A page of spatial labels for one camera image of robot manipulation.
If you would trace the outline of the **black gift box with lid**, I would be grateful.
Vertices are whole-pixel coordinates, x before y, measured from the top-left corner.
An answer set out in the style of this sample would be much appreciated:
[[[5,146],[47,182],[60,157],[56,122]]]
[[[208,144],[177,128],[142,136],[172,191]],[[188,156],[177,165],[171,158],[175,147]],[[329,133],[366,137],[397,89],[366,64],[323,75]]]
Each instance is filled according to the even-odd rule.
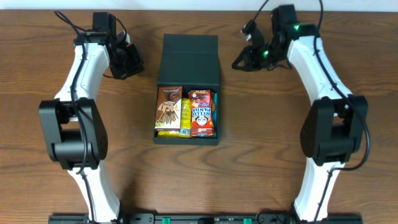
[[[160,138],[155,144],[217,146],[220,141],[220,60],[217,35],[164,34],[157,87],[180,86],[182,96],[192,90],[211,90],[215,101],[215,136],[201,138]]]

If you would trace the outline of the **brown Pocky box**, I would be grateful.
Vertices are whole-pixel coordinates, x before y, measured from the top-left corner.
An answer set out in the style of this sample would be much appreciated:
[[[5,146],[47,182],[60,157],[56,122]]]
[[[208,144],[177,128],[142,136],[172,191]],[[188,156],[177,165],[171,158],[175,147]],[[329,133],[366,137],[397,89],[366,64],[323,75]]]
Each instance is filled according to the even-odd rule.
[[[181,126],[182,87],[160,86],[155,114],[156,131],[179,131]]]

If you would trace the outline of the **yellow Hacks candy bag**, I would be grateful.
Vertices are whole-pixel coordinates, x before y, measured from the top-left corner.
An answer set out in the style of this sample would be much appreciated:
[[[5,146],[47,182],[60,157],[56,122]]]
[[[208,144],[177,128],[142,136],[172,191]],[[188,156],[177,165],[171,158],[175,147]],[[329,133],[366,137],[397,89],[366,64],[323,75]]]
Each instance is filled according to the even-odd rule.
[[[181,125],[179,131],[159,131],[160,138],[190,138],[191,130],[191,106],[188,98],[182,99]]]

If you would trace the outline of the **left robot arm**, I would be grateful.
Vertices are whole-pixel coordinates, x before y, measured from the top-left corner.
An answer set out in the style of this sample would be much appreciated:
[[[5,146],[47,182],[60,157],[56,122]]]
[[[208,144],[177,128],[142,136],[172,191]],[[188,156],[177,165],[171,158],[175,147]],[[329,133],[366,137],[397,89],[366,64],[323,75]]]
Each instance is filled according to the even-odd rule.
[[[76,33],[75,58],[54,99],[40,102],[40,123],[49,158],[74,178],[88,213],[54,214],[49,223],[130,223],[104,165],[108,135],[96,98],[106,70],[111,78],[125,80],[144,71],[144,61],[127,30],[117,31],[122,22],[111,13],[94,12],[89,29],[59,10],[54,13]]]

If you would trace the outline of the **teal Chunkies cookie box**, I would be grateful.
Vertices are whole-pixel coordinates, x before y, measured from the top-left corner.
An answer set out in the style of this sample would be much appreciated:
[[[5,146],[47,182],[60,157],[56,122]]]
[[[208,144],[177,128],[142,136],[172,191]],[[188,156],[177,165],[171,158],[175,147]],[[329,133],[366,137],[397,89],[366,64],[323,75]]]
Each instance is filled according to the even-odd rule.
[[[212,119],[213,119],[213,126],[215,129],[215,133],[212,138],[217,138],[217,101],[218,101],[218,94],[213,93],[213,101],[212,101]]]

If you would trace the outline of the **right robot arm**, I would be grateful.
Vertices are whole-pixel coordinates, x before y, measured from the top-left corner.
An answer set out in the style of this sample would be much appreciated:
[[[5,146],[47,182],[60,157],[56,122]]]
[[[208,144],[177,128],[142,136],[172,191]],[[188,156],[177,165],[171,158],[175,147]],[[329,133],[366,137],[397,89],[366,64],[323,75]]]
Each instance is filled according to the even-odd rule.
[[[340,80],[323,48],[320,24],[297,19],[293,5],[271,12],[271,41],[266,42],[254,19],[241,29],[248,41],[232,68],[245,72],[273,70],[281,61],[297,71],[310,99],[300,131],[306,157],[302,186],[290,212],[260,211],[258,223],[362,223],[357,214],[329,214],[328,201],[337,176],[350,171],[348,161],[362,144],[370,146],[366,124],[368,102]]]

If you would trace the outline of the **red Hello Panda box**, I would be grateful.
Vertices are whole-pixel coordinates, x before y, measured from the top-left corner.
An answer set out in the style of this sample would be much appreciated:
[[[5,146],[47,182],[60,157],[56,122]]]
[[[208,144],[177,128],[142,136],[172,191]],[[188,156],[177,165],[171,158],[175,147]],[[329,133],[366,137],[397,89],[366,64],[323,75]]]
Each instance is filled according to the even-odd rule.
[[[211,90],[192,90],[189,93],[191,105],[191,137],[210,137],[215,134],[213,122],[213,93]]]

